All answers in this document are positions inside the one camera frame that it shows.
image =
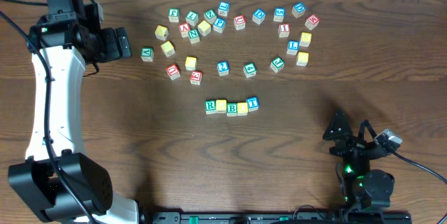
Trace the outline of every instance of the wooden table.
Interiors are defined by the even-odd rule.
[[[354,131],[369,119],[380,132],[391,128],[404,139],[400,153],[447,175],[447,0],[97,0],[103,27],[126,27],[134,56],[101,64],[82,85],[82,132],[89,156],[105,167],[114,189],[149,209],[184,211],[293,211],[302,204],[336,207],[335,165],[322,140],[335,108],[350,116]],[[195,45],[182,38],[168,9],[181,21],[231,4],[223,34],[212,32]],[[293,4],[307,6],[291,16]],[[286,8],[288,38],[278,38],[273,10]],[[258,26],[253,12],[267,18]],[[0,3],[25,31],[47,13],[44,7]],[[305,18],[317,14],[307,67],[286,56],[288,40],[308,31]],[[245,15],[236,31],[232,18]],[[170,29],[176,54],[166,58],[154,35]],[[142,62],[152,46],[153,63]],[[21,163],[34,113],[34,69],[24,40],[0,21],[0,222],[35,223],[36,218],[8,185],[9,165]],[[277,55],[286,67],[275,74]],[[189,83],[186,56],[198,57],[200,86]],[[230,64],[219,77],[218,61]],[[258,73],[246,79],[253,61]],[[177,63],[172,82],[165,68]],[[90,66],[87,72],[93,71]],[[243,101],[258,96],[259,111],[246,117],[206,115],[204,101]],[[392,210],[409,211],[414,223],[434,223],[447,209],[447,187],[432,175],[396,157],[372,162],[395,176]]]

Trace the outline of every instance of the row of blocks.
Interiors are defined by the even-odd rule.
[[[228,117],[246,116],[249,112],[259,109],[257,97],[248,98],[242,103],[227,103],[226,100],[208,100],[205,102],[206,114],[226,113]]]

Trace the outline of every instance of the cable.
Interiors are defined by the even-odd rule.
[[[319,216],[322,220],[324,220],[325,218],[320,214],[320,212],[318,210],[316,210],[316,208],[312,205],[302,205],[301,207],[298,207],[298,209],[296,209],[295,213],[293,213],[293,219],[295,220],[298,216],[297,214],[300,212],[301,208],[303,207],[310,207],[312,208]]]
[[[445,184],[447,184],[447,179],[446,178],[442,177],[440,174],[438,174],[437,172],[431,170],[430,168],[425,167],[424,165],[421,165],[419,163],[416,163],[416,162],[412,161],[411,159],[405,158],[405,157],[403,157],[402,155],[398,154],[397,152],[395,152],[393,150],[389,150],[389,152],[394,154],[396,157],[400,158],[401,160],[403,160],[403,161],[405,161],[407,163],[410,163],[410,164],[412,164],[412,165],[414,165],[416,167],[419,167],[420,169],[422,169],[422,170],[424,170],[426,172],[429,172],[430,174],[432,174],[433,176],[435,176],[436,178],[442,180]],[[442,217],[442,219],[440,221],[438,221],[438,224],[442,224],[446,220],[447,220],[447,213],[444,214],[444,217]]]
[[[33,6],[48,6],[48,3],[40,3],[40,2],[33,2],[33,1],[20,1],[20,0],[0,0],[0,1],[7,1],[7,2],[12,2],[12,3],[33,5]]]
[[[0,16],[9,23],[28,43],[28,45],[32,48],[32,50],[37,54],[39,60],[42,63],[42,66],[45,70],[45,83],[47,84],[46,90],[45,90],[45,108],[44,108],[44,116],[43,116],[43,132],[44,132],[44,141],[45,146],[47,147],[48,157],[50,158],[51,166],[56,173],[56,175],[59,177],[59,180],[61,181],[64,188],[71,194],[73,199],[79,204],[80,208],[84,211],[87,218],[90,220],[91,224],[96,224],[95,219],[93,218],[92,214],[88,210],[88,208],[85,206],[84,202],[79,198],[79,196],[75,193],[75,191],[71,188],[71,186],[68,184],[67,180],[65,179],[64,175],[61,173],[63,172],[60,167],[56,164],[56,161],[54,160],[54,156],[51,150],[51,137],[50,137],[50,95],[51,95],[51,73],[50,69],[47,65],[47,62],[43,58],[42,54],[39,52],[38,48],[33,44],[33,42],[29,39],[29,37],[23,32],[21,28],[16,25],[7,15],[5,15],[0,10]]]

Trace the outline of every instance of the yellow block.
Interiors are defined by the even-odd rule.
[[[226,100],[216,100],[216,110],[217,113],[226,112]]]
[[[207,29],[211,29],[211,25],[203,20],[199,25],[197,25],[197,28],[201,29],[202,31],[207,31]]]
[[[173,50],[174,46],[173,46],[172,43],[170,43],[170,41],[168,41],[168,42],[166,42],[166,43],[161,45],[161,49],[163,50],[163,52],[166,53],[166,52],[169,52],[169,51]]]
[[[311,33],[306,33],[306,32],[301,33],[301,41],[302,42],[310,43],[311,39],[312,39]]]
[[[167,32],[168,32],[168,28],[163,27],[161,25],[157,26],[156,30],[155,30],[155,34],[158,36],[165,36]]]

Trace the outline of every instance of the toy block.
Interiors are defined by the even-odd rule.
[[[249,106],[247,102],[237,103],[237,115],[246,116],[249,113]]]
[[[180,10],[178,8],[169,9],[169,22],[180,22]]]
[[[202,21],[199,25],[197,25],[197,28],[202,36],[207,36],[207,34],[211,32],[211,25],[207,21]]]
[[[174,46],[172,43],[170,43],[170,41],[162,44],[161,50],[163,50],[163,53],[166,55],[166,57],[170,57],[175,53]]]
[[[282,22],[282,20],[284,20],[284,16],[285,15],[286,15],[286,9],[285,8],[275,8],[273,21],[275,21],[275,22]]]
[[[151,47],[141,49],[141,59],[143,61],[154,61],[154,50]]]
[[[298,52],[298,56],[296,57],[296,65],[306,66],[308,61],[309,61],[309,53]]]
[[[209,24],[214,24],[214,22],[216,22],[217,15],[212,9],[205,12],[203,16],[205,17],[205,21],[207,21]]]
[[[309,47],[311,39],[312,39],[311,33],[302,32],[300,38],[300,46]]]
[[[186,57],[186,61],[184,62],[184,66],[186,67],[186,70],[196,70],[197,58],[195,58],[195,57]]]
[[[253,13],[253,22],[257,23],[257,24],[261,24],[265,19],[265,12],[264,10],[261,10],[260,8],[258,8],[254,13]]]
[[[191,72],[191,77],[189,78],[192,84],[200,85],[202,82],[202,73],[200,71]]]
[[[287,45],[287,54],[296,55],[298,53],[300,42],[290,40]]]
[[[318,25],[319,22],[320,19],[316,15],[311,15],[307,18],[305,25],[308,29],[312,30],[316,27],[316,25]]]
[[[167,68],[166,68],[166,72],[167,72],[167,74],[169,75],[169,77],[170,77],[171,80],[174,80],[174,79],[180,77],[180,71],[179,71],[179,68],[178,68],[175,64],[173,64],[173,65],[167,67]]]
[[[221,18],[217,18],[216,19],[216,22],[214,22],[214,24],[213,24],[213,29],[214,29],[214,31],[217,31],[217,32],[219,32],[219,33],[222,33],[222,32],[224,32],[224,29],[225,29],[225,20],[224,19],[221,19]]]
[[[247,98],[247,104],[249,106],[249,112],[253,112],[259,109],[259,102],[257,97]]]
[[[214,114],[217,112],[216,110],[216,101],[208,100],[205,102],[205,111],[207,114]]]
[[[245,17],[243,15],[238,15],[234,19],[234,25],[236,30],[244,29],[245,28]]]
[[[226,115],[228,117],[237,116],[237,103],[227,103],[226,104]]]
[[[155,37],[157,37],[157,39],[166,40],[168,38],[168,35],[169,35],[168,28],[163,27],[161,25],[156,27]]]
[[[244,65],[244,74],[246,78],[256,75],[256,67],[253,63]]]
[[[284,64],[284,60],[281,59],[281,57],[277,57],[273,59],[270,67],[275,73],[278,73],[280,70],[282,70],[282,68],[284,68]]]
[[[198,13],[189,11],[188,15],[186,16],[186,22],[191,26],[195,26],[198,23]]]
[[[216,100],[216,111],[217,113],[225,113],[226,112],[226,100]]]
[[[291,25],[290,24],[280,24],[278,28],[279,37],[288,37],[291,33]]]
[[[230,11],[230,4],[225,1],[221,1],[219,8],[217,9],[217,13],[225,17],[228,16],[228,11]]]
[[[189,41],[191,42],[191,44],[200,42],[200,36],[198,35],[197,29],[188,31],[188,35],[189,35]]]
[[[228,75],[230,72],[228,62],[222,61],[220,63],[217,63],[217,72],[219,73],[219,76]]]
[[[189,24],[184,23],[179,25],[179,30],[183,38],[188,37],[188,32],[191,30]]]
[[[303,16],[306,11],[306,6],[302,3],[297,3],[292,7],[292,15],[295,18],[299,18],[300,16]]]

